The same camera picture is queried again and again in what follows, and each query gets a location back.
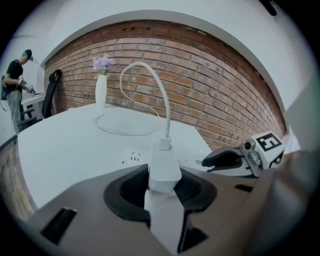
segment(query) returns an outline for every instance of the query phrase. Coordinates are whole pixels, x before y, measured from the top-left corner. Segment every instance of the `flower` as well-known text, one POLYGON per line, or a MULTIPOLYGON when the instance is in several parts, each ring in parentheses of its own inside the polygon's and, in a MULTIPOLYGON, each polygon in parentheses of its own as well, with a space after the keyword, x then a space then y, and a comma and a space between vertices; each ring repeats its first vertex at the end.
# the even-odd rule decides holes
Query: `flower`
POLYGON ((93 62, 93 70, 97 70, 99 71, 99 73, 103 73, 105 75, 114 64, 115 64, 115 60, 113 58, 108 58, 108 57, 97 58, 93 62))

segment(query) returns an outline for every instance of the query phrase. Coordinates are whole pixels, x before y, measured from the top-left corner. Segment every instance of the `black t-shirt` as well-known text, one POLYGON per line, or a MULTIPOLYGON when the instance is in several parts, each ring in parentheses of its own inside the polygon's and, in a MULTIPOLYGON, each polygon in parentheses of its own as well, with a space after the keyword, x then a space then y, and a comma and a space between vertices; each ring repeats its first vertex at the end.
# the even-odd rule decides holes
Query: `black t-shirt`
MULTIPOLYGON (((7 74, 9 74, 9 77, 11 79, 19 79, 19 77, 24 72, 24 69, 22 68, 22 65, 19 63, 17 59, 11 61, 8 70, 6 71, 7 74)), ((22 92, 21 86, 16 86, 15 84, 6 84, 5 85, 10 91, 19 90, 22 92)))

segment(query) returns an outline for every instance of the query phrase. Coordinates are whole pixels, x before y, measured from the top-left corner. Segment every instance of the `man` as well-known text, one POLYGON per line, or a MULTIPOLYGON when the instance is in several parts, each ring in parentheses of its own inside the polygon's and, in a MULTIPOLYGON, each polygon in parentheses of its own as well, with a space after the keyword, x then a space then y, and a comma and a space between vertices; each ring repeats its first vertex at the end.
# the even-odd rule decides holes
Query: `man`
POLYGON ((20 59, 11 61, 4 76, 4 84, 8 90, 7 102, 16 134, 19 133, 18 123, 21 121, 20 106, 22 101, 22 90, 30 92, 30 89, 26 86, 27 83, 23 79, 20 79, 24 72, 22 65, 26 64, 29 60, 33 60, 32 51, 30 49, 25 50, 20 59))

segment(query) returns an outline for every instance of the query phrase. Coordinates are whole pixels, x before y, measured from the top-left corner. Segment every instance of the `white desk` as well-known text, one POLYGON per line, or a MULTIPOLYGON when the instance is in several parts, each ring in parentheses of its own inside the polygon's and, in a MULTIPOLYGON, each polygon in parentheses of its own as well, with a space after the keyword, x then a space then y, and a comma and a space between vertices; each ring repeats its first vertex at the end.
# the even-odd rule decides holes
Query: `white desk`
MULTIPOLYGON (((99 124, 127 133, 142 133, 165 126, 165 119, 107 105, 99 124)), ((94 119, 96 105, 86 105, 44 119, 18 134, 22 172, 37 207, 42 207, 71 185, 122 169, 122 154, 133 149, 149 159, 158 130, 146 136, 120 136, 100 130, 94 119)), ((198 131, 171 121, 170 136, 177 159, 202 160, 211 149, 198 131)))
POLYGON ((41 110, 42 110, 42 104, 45 99, 45 96, 46 96, 45 93, 41 93, 41 94, 38 94, 35 96, 33 96, 33 95, 31 96, 31 94, 30 94, 30 97, 24 99, 21 102, 21 105, 23 106, 24 111, 27 110, 27 106, 33 105, 34 113, 32 113, 33 114, 32 116, 35 116, 36 119, 43 119, 44 117, 42 115, 41 110))

